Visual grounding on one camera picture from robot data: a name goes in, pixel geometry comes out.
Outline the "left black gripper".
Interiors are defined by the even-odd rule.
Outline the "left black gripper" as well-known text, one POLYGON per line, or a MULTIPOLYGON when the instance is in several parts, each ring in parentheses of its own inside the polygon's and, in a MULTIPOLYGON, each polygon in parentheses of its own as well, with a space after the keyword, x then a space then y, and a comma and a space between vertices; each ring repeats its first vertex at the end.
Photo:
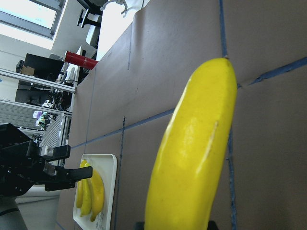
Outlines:
POLYGON ((22 196, 33 185, 45 185, 46 191, 75 187, 75 183, 93 176, 92 166, 65 169, 55 166, 54 175, 44 182, 44 160, 56 161, 70 157, 71 147, 39 148, 26 134, 11 123, 0 125, 0 196, 22 196))

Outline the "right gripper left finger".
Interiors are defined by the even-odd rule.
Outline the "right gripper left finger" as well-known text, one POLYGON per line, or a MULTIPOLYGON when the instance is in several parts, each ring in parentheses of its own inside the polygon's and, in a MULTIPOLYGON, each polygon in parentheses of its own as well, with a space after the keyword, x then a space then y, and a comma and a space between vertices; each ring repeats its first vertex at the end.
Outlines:
POLYGON ((134 225, 134 230, 144 230, 144 224, 145 222, 143 221, 136 222, 134 225))

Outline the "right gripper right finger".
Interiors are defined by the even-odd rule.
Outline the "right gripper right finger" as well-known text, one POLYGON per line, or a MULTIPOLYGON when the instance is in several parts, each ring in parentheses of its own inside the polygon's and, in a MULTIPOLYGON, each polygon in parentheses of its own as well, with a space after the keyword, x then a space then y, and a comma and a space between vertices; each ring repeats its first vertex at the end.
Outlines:
POLYGON ((208 222, 208 230, 219 230, 217 224, 213 220, 209 220, 208 222))

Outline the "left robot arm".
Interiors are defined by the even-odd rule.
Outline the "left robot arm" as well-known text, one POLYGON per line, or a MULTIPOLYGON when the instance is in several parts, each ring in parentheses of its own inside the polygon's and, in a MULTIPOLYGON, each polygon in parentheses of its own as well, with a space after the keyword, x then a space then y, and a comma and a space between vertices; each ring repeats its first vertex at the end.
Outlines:
POLYGON ((81 179, 93 176, 91 166, 65 169, 52 161, 69 158, 70 146, 39 147, 11 123, 0 126, 0 228, 27 228, 16 197, 33 185, 44 185, 47 192, 74 188, 81 179))

